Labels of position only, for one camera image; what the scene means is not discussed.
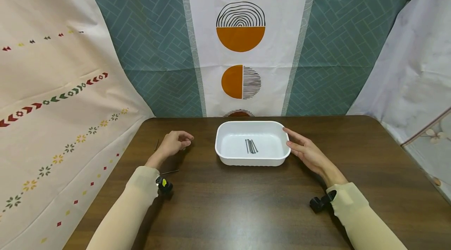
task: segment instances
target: beige sleeve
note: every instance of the beige sleeve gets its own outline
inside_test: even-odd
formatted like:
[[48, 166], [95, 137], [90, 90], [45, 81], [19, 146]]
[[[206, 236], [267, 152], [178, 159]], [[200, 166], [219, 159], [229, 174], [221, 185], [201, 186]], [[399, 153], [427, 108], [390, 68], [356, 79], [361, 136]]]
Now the beige sleeve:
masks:
[[155, 180], [160, 173], [150, 167], [138, 167], [125, 185], [124, 192], [101, 221], [87, 250], [129, 250], [143, 218], [158, 196]]
[[407, 250], [371, 209], [356, 185], [352, 182], [333, 185], [327, 193], [332, 190], [337, 191], [332, 201], [334, 213], [345, 227], [355, 250]]

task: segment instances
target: thin metal pin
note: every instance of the thin metal pin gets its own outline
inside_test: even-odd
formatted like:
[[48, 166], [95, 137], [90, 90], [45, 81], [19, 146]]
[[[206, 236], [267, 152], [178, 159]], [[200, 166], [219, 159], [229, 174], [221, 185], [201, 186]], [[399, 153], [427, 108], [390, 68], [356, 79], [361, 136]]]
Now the thin metal pin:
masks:
[[251, 149], [251, 153], [255, 154], [255, 151], [253, 150], [253, 146], [252, 146], [252, 140], [247, 140], [249, 142], [249, 147]]
[[252, 140], [252, 144], [254, 145], [254, 148], [255, 148], [256, 152], [258, 152], [258, 149], [256, 148], [255, 143], [253, 142], [253, 140]]
[[160, 174], [160, 176], [161, 176], [161, 175], [166, 175], [166, 174], [170, 174], [170, 173], [175, 173], [175, 172], [178, 172], [178, 171], [179, 171], [179, 170], [175, 170], [175, 171], [170, 171], [170, 172], [166, 172], [166, 173], [161, 173], [161, 174]]
[[153, 151], [157, 151], [158, 143], [160, 142], [160, 139], [157, 140], [157, 144], [155, 145], [155, 149]]

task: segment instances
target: white plastic tray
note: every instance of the white plastic tray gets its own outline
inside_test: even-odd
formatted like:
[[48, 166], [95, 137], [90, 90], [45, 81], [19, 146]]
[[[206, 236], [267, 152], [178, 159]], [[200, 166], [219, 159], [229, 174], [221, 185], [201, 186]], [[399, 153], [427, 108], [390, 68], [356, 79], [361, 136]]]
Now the white plastic tray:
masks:
[[[279, 166], [290, 154], [288, 134], [274, 121], [229, 121], [216, 133], [215, 150], [222, 163], [233, 166]], [[246, 139], [255, 143], [257, 153], [248, 152]]]

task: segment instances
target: white backdrop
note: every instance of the white backdrop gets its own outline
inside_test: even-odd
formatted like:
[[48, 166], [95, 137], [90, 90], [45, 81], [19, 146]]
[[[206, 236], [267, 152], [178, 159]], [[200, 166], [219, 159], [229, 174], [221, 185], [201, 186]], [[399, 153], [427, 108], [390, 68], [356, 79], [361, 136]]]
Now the white backdrop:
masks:
[[451, 0], [399, 13], [348, 114], [374, 116], [451, 198]]
[[0, 9], [0, 248], [61, 249], [153, 114], [94, 0]]

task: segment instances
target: brown table surface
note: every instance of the brown table surface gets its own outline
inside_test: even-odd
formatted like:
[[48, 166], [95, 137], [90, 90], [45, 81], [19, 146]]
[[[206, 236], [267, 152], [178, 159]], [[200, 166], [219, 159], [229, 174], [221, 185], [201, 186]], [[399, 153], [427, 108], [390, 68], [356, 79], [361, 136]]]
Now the brown table surface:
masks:
[[323, 189], [293, 155], [279, 167], [222, 164], [216, 130], [228, 120], [274, 120], [310, 138], [354, 182], [409, 250], [451, 247], [451, 208], [403, 149], [365, 116], [150, 119], [143, 123], [88, 209], [66, 250], [85, 249], [137, 166], [173, 130], [195, 136], [166, 161], [170, 199], [149, 208], [133, 249], [350, 249], [339, 221], [308, 203]]

